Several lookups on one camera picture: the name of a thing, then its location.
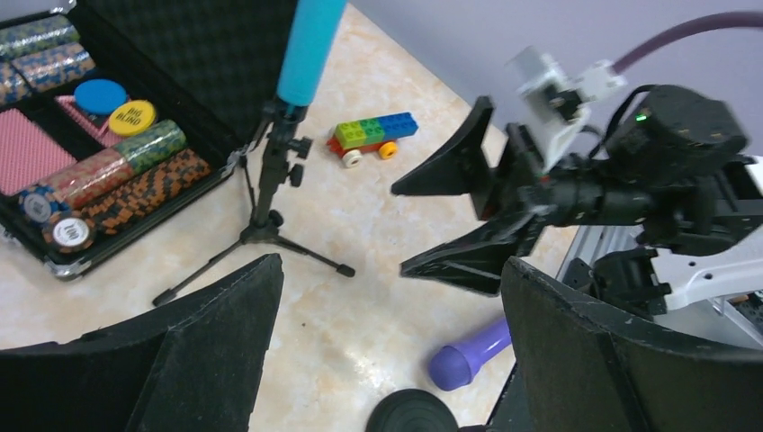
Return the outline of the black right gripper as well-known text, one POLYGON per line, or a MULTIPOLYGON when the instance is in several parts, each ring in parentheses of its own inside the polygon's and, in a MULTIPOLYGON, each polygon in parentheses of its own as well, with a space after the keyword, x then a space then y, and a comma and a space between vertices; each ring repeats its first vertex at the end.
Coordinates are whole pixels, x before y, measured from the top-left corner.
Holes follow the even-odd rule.
POLYGON ((468 194, 485 224, 400 264, 405 278, 428 280, 484 296, 499 294, 503 265, 529 256, 537 230, 546 226, 631 226, 646 219, 651 195, 606 178, 580 156, 542 172, 539 148, 524 125, 509 123, 494 168, 482 148, 494 111, 490 97, 476 99, 445 144, 390 187, 394 195, 468 194))

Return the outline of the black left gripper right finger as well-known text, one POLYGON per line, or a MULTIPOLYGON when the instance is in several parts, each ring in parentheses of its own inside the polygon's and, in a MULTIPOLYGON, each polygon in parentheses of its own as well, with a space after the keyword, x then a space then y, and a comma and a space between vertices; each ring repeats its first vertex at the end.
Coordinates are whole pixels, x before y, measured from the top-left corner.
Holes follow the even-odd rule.
POLYGON ((664 328, 515 257, 501 296, 534 430, 761 430, 760 351, 664 328))

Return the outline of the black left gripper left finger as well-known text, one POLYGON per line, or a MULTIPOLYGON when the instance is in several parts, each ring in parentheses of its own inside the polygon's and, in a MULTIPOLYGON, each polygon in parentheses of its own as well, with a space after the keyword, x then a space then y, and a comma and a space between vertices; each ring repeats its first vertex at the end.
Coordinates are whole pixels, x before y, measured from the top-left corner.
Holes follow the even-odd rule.
POLYGON ((3 350, 2 430, 247 430, 283 279, 261 256, 66 344, 3 350))

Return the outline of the purple toy microphone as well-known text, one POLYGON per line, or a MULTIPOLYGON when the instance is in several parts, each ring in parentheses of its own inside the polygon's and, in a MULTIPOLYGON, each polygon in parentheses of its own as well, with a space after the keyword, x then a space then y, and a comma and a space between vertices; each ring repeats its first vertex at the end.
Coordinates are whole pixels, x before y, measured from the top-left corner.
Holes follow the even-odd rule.
POLYGON ((481 368, 511 344, 507 319, 496 319, 436 351, 427 365, 428 376, 440 390, 454 391, 471 384, 481 368))

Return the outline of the black round base microphone stand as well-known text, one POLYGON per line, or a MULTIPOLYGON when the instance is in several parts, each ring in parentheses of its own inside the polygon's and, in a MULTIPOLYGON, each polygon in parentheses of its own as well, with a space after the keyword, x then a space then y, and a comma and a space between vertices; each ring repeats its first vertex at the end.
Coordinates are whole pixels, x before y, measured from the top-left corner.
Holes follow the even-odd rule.
POLYGON ((370 414, 365 432, 456 432, 449 408, 434 394, 403 389, 384 397, 370 414))

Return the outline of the black tripod microphone stand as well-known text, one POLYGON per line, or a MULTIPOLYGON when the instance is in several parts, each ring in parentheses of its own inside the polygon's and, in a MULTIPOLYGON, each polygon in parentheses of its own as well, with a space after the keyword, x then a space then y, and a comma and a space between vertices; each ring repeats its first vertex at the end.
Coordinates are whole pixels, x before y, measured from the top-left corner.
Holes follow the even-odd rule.
POLYGON ((309 138, 297 139, 295 137, 297 126, 304 120, 306 113, 307 109, 305 107, 295 107, 279 98, 269 101, 264 105, 261 122, 253 136, 255 146, 258 146, 263 138, 267 138, 262 157, 258 193, 255 192, 249 174, 247 154, 242 153, 238 159, 238 165, 242 168, 245 175, 248 196, 252 204, 248 225, 240 232, 238 239, 232 245, 219 252, 216 256, 213 256, 206 264, 183 279, 182 282, 156 296, 152 301, 153 306, 159 307, 174 300, 177 294, 188 284, 217 265, 237 248, 246 244, 273 244, 304 256, 312 257, 334 268, 337 273, 345 277, 355 276, 355 270, 351 266, 339 264, 326 256, 322 256, 283 237, 280 234, 283 216, 272 208, 273 198, 280 185, 285 182, 289 182, 293 187, 301 185, 303 165, 290 164, 288 153, 292 151, 301 159, 305 159, 310 153, 312 140, 309 138))

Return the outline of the cyan toy microphone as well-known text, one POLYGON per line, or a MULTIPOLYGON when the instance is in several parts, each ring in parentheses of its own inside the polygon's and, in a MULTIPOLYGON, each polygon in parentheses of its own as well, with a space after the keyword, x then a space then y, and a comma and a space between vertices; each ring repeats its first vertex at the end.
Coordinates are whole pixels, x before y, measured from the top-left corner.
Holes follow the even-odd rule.
POLYGON ((346 4, 346 0, 297 2, 276 91, 288 105, 312 104, 346 4))

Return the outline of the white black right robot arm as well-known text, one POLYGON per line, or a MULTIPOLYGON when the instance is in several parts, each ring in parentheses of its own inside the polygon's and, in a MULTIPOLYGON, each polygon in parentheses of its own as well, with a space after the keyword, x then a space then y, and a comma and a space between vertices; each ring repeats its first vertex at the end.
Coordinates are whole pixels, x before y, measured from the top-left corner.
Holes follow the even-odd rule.
POLYGON ((482 141, 494 111, 480 96, 455 134, 391 186, 395 195, 471 197, 481 226, 404 261, 403 276, 494 296, 504 263, 529 256, 547 227, 638 226, 633 249, 599 258, 588 292, 647 318, 665 313, 675 283, 652 264, 659 251, 722 253, 762 222, 762 194, 731 109, 679 85, 642 85, 613 114, 596 152, 544 170, 527 125, 509 123, 490 166, 482 141))

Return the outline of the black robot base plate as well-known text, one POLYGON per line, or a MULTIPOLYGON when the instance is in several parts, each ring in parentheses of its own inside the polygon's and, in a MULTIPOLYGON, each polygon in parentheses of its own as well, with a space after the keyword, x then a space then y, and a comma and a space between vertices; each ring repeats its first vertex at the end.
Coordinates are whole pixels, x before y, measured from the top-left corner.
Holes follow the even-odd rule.
POLYGON ((525 385, 519 364, 515 364, 493 410, 485 421, 488 432, 534 432, 525 385))

